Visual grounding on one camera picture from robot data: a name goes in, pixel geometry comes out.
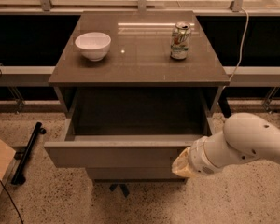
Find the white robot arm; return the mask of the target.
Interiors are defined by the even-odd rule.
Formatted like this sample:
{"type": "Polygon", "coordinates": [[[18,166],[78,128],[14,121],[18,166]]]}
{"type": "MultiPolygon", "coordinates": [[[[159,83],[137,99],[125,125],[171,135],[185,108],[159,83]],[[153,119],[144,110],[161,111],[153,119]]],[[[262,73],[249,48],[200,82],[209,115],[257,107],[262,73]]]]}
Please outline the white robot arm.
{"type": "Polygon", "coordinates": [[[229,165],[259,159],[280,164],[280,130],[256,115],[237,113],[221,132],[203,136],[186,147],[172,164],[172,173],[190,178],[213,175],[229,165]]]}

